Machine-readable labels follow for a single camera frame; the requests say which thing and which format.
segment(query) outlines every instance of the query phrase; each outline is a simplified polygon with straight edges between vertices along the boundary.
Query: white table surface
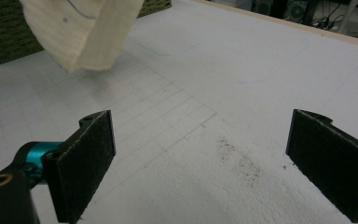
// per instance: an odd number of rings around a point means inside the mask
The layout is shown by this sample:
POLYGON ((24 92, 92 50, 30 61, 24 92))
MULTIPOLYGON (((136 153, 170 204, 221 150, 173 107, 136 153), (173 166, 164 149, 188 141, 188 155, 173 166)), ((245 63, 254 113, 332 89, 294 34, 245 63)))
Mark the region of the white table surface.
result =
MULTIPOLYGON (((284 152, 295 108, 358 138, 358 45, 172 3, 109 71, 67 74, 45 51, 0 65, 0 169, 110 109, 117 156, 79 223, 350 223, 284 152)), ((57 223, 48 188, 32 193, 57 223)))

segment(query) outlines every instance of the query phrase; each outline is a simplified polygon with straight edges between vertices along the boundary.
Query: white tabletop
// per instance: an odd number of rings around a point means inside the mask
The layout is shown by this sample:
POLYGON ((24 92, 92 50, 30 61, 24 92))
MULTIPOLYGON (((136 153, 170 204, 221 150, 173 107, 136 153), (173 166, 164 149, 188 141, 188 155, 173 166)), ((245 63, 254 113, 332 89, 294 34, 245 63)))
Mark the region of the white tabletop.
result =
MULTIPOLYGON (((117 156, 79 223, 350 223, 285 149, 295 108, 358 138, 358 44, 172 4, 137 20, 109 71, 67 74, 45 51, 0 65, 0 169, 110 109, 117 156)), ((57 223, 48 188, 33 196, 57 223)))

